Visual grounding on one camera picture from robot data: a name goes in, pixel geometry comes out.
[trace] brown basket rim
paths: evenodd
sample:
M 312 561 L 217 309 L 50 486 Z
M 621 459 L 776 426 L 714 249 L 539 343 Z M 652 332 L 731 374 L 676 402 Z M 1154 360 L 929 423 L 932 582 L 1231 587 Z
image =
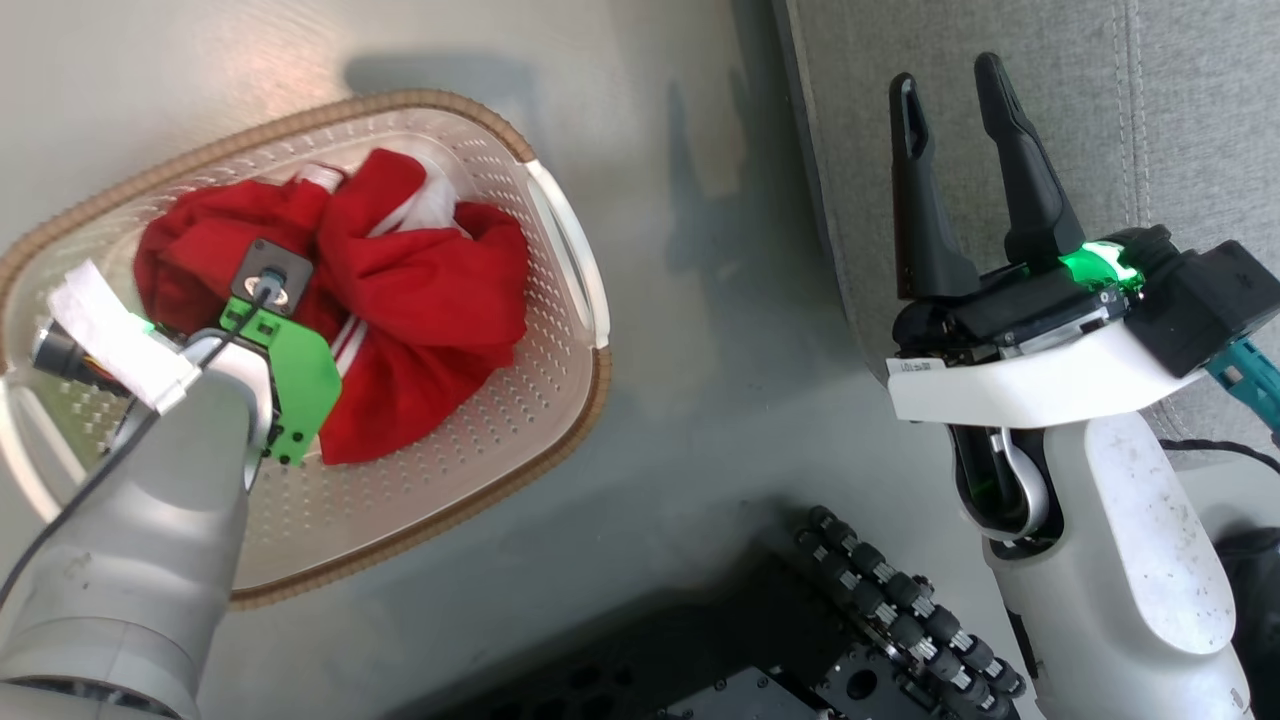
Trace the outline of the brown basket rim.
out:
M 444 90 L 401 90 L 339 100 L 250 128 L 178 155 L 42 223 L 19 237 L 13 246 L 0 255 L 0 297 L 8 302 L 22 272 L 37 254 L 59 238 L 115 208 L 191 174 L 205 165 L 321 127 L 369 115 L 416 108 L 444 110 L 476 123 L 493 133 L 520 163 L 529 163 L 536 159 L 532 147 L 511 123 L 480 102 L 454 92 Z M 4 332 L 4 319 L 0 316 L 0 356 L 5 356 Z M 532 460 L 490 482 L 445 510 L 424 518 L 369 546 L 271 583 L 237 589 L 232 593 L 230 607 L 233 610 L 265 607 L 353 575 L 360 570 L 389 560 L 457 527 L 524 489 L 552 468 L 561 464 L 591 432 L 599 420 L 600 413 L 604 410 L 604 401 L 608 395 L 612 374 L 613 361 L 609 350 L 594 348 L 591 383 L 582 411 L 564 436 Z

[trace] dirty white surface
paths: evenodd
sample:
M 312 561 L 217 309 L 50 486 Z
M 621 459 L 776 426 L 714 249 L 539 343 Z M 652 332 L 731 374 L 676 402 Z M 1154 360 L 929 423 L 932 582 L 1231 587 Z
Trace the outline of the dirty white surface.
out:
M 765 4 L 730 0 L 0 9 L 0 242 L 219 136 L 353 91 L 436 86 L 527 135 L 604 274 L 614 379 L 581 451 L 393 561 L 229 616 L 209 720 L 448 703 L 475 687 L 463 679 L 536 662 L 584 624 L 716 583 L 814 502 L 1016 656 L 943 433 L 893 420 L 841 316 L 774 32 Z M 1251 492 L 1280 501 L 1276 487 Z M 1233 521 L 1201 500 L 1210 524 Z M 35 530 L 0 482 L 0 556 Z

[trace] white tape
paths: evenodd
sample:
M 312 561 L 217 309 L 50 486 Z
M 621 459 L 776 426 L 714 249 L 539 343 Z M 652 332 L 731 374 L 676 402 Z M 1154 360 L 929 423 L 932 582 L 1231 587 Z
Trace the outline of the white tape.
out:
M 99 365 L 161 415 L 187 396 L 200 374 L 146 332 L 88 260 L 49 295 L 49 310 Z

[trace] laundry basket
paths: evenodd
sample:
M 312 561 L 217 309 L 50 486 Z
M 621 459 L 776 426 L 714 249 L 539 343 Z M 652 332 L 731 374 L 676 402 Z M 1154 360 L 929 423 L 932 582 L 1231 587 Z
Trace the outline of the laundry basket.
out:
M 46 296 L 92 259 L 133 310 L 133 255 L 148 222 L 184 192 L 284 181 L 305 163 L 355 169 L 374 147 L 443 172 L 463 200 L 517 218 L 530 249 L 529 332 L 434 433 L 374 462 L 262 465 L 233 603 L 276 602 L 392 557 L 475 515 L 561 462 L 590 432 L 609 384 L 609 311 L 563 192 L 506 120 L 451 92 L 361 97 L 242 132 L 154 168 L 22 237 L 0 258 L 0 455 L 51 519 L 114 433 L 123 401 L 31 365 Z

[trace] red cloth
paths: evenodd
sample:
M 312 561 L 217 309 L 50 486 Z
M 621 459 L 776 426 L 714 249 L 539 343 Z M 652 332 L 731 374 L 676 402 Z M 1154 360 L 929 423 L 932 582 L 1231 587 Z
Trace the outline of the red cloth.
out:
M 329 191 L 307 181 L 246 181 L 183 195 L 147 225 L 133 258 L 147 316 L 183 334 L 216 327 L 250 245 L 265 238 L 314 255 L 328 204 Z M 346 315 L 330 293 L 307 292 L 293 319 L 333 340 Z
M 320 430 L 324 461 L 401 450 L 511 365 L 525 334 L 529 249 L 502 210 L 458 204 L 454 219 L 474 241 L 456 228 L 367 237 L 425 181 L 412 158 L 374 150 L 332 197 L 305 181 L 188 193 L 143 233 L 134 260 L 143 307 L 191 333 L 216 324 L 253 240 L 311 258 L 316 272 L 293 319 L 330 342 L 348 313 L 369 324 Z

